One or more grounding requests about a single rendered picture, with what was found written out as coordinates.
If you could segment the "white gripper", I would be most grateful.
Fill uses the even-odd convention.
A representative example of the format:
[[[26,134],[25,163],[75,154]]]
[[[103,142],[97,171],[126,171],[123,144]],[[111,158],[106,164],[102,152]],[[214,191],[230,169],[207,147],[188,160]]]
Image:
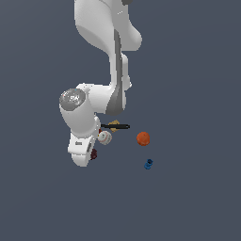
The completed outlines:
[[[72,156],[72,161],[77,166],[86,167],[88,165],[97,136],[97,132],[85,137],[78,137],[71,134],[68,153]]]

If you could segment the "white baseball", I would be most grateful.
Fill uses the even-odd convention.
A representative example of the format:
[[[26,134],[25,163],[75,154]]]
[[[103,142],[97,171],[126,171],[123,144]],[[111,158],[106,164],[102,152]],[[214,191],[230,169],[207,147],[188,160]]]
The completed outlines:
[[[112,135],[107,131],[102,131],[98,135],[98,140],[103,145],[107,145],[111,141],[111,139],[112,139]]]

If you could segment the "tan wooden block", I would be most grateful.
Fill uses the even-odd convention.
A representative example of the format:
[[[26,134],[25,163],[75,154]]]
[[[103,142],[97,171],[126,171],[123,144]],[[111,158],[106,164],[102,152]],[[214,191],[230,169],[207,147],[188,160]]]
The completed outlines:
[[[120,122],[118,120],[113,120],[108,124],[108,127],[110,128],[112,133],[115,133],[120,130],[119,125]]]

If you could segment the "black marker pen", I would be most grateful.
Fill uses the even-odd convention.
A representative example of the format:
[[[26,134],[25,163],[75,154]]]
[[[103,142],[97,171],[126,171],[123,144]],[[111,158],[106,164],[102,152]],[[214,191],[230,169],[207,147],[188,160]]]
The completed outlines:
[[[101,124],[101,128],[128,129],[130,128],[130,125],[129,124]]]

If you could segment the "orange ball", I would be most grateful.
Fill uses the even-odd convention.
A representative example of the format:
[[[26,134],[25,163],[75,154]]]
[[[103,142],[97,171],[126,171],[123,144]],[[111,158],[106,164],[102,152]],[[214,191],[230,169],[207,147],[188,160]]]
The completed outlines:
[[[147,132],[140,132],[137,135],[137,143],[141,146],[147,146],[150,143],[150,135]]]

